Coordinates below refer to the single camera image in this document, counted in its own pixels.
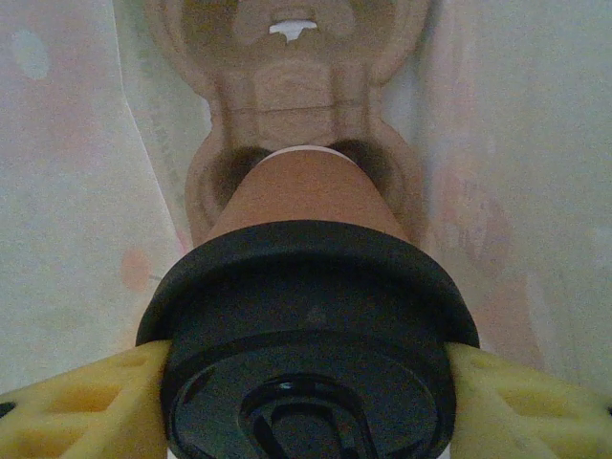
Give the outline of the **black plastic cup lid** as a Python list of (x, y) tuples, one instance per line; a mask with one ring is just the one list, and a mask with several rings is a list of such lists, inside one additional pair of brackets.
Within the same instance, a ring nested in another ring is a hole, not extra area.
[(138, 344), (176, 459), (438, 459), (453, 434), (449, 343), (476, 326), (446, 271), (383, 232), (322, 221), (231, 231), (160, 282)]

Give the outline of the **white paper takeout bag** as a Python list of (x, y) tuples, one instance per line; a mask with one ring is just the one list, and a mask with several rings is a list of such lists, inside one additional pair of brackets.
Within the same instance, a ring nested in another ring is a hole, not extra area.
[[(150, 8), (0, 0), (0, 395), (137, 346), (211, 114)], [(474, 348), (612, 396), (612, 0), (429, 0), (382, 117)]]

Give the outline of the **brown paper coffee cup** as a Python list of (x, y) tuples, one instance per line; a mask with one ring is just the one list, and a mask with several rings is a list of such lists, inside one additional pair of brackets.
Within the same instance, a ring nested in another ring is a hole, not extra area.
[(332, 149), (305, 145), (279, 150), (258, 163), (204, 240), (301, 220), (346, 223), (408, 239), (374, 183), (354, 162)]

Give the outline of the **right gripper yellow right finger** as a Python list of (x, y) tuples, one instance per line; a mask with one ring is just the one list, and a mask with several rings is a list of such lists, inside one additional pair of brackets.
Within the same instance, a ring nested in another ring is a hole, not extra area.
[(450, 459), (612, 459), (612, 396), (464, 344), (448, 355)]

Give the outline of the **brown pulp cup carrier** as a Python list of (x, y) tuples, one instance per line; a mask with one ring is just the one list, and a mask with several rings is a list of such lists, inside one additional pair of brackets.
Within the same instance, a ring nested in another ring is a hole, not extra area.
[(313, 145), (354, 162), (409, 242), (425, 229), (424, 164), (383, 119), (383, 89), (415, 51), (429, 0), (164, 0), (150, 8), (212, 129), (186, 180), (192, 241), (274, 152)]

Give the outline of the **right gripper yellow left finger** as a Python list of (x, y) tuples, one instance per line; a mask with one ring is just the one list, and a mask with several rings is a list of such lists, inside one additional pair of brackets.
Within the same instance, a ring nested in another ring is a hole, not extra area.
[(167, 459), (152, 341), (0, 395), (0, 459)]

